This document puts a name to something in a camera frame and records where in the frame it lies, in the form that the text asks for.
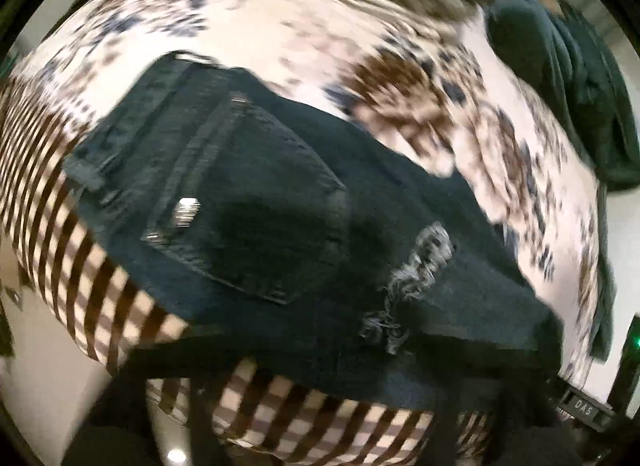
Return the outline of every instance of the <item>back pocket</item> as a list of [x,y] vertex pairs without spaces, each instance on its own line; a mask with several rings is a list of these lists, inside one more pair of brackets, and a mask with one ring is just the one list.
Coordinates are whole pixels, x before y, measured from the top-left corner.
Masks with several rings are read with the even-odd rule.
[[287,304],[335,276],[348,223],[348,191],[318,154],[230,92],[178,157],[143,240],[238,292]]

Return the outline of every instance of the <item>dark denim jeans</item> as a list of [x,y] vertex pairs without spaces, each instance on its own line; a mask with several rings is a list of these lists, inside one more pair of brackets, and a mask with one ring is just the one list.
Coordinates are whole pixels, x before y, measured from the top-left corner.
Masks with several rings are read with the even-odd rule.
[[[65,170],[96,239],[160,305],[305,386],[418,410],[443,393],[431,358],[464,366],[489,349],[499,367],[505,356],[558,365],[557,319],[462,176],[430,176],[246,70],[160,58]],[[367,345],[363,317],[434,223],[454,251],[426,296],[398,309],[406,350]],[[476,375],[464,410],[497,395],[491,374]]]

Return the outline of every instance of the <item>distressed denim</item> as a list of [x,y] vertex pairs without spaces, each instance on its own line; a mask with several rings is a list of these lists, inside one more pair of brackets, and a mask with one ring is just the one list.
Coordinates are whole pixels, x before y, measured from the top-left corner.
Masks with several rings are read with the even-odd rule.
[[[558,319],[462,176],[430,176],[242,68],[165,55],[64,167],[79,215],[159,305],[297,383],[426,410],[445,391],[434,358],[478,369],[461,403],[488,410],[500,383],[482,367],[559,366]],[[452,251],[416,263],[436,225]],[[399,272],[419,283],[390,298]],[[370,344],[398,328],[393,352]]]

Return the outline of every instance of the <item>jeans pocket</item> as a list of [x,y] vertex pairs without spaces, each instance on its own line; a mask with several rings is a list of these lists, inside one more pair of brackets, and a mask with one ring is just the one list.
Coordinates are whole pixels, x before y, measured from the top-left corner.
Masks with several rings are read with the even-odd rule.
[[319,292],[338,271],[348,249],[349,195],[250,94],[229,91],[195,132],[143,240],[226,290],[285,305]]

